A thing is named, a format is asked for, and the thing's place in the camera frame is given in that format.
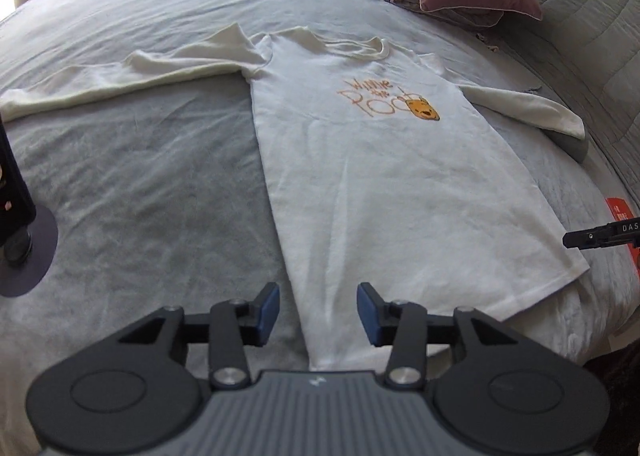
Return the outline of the grey quilted headboard cover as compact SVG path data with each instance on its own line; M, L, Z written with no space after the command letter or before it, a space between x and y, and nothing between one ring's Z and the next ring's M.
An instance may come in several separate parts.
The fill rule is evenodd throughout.
M639 199L639 0L538 0L542 19L482 32L582 117L593 145Z

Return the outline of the small beige keychain trinket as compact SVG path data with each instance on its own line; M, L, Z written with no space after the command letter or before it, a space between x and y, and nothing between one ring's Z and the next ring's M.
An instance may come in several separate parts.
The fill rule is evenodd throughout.
M498 53L500 46L483 33L476 33L475 37L491 52Z

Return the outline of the folded grey sweater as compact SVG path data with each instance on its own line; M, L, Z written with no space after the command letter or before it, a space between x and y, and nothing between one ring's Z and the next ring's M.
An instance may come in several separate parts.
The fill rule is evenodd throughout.
M564 101L546 85L526 88L525 92L536 94L536 96L549 99L552 102L564 104ZM586 160L589 151L589 135L585 135L585 138L578 140L553 130L544 130L542 133L567 155L570 155L577 164L582 164Z

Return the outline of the red booklet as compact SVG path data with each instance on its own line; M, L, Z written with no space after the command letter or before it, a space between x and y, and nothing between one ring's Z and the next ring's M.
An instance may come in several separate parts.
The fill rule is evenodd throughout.
M615 222L606 246L625 245L631 261L634 263L634 268L639 271L639 217L623 197L607 197L605 202Z

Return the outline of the smartphone on stand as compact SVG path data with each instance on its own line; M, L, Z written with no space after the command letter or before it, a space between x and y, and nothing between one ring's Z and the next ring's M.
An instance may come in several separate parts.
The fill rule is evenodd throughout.
M37 210L11 150L6 129L0 132L0 244L36 219Z

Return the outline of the white Winnie Pooh sweatshirt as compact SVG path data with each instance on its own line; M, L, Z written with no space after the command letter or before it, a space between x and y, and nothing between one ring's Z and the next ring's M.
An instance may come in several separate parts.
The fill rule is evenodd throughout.
M356 287L435 313L498 320L586 273L528 169L482 115L491 109L582 139L551 100L475 85L433 53L384 38L329 40L305 27L246 36L230 25L167 53L69 66L6 91L13 119L143 88L240 72L274 224L315 370L380 369L352 314Z

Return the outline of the black phone stand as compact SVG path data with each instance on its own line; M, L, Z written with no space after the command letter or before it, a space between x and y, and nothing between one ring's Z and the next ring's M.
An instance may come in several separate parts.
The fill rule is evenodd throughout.
M36 205L36 217L1 247L1 296L21 297L46 276L58 247L58 224L52 211Z

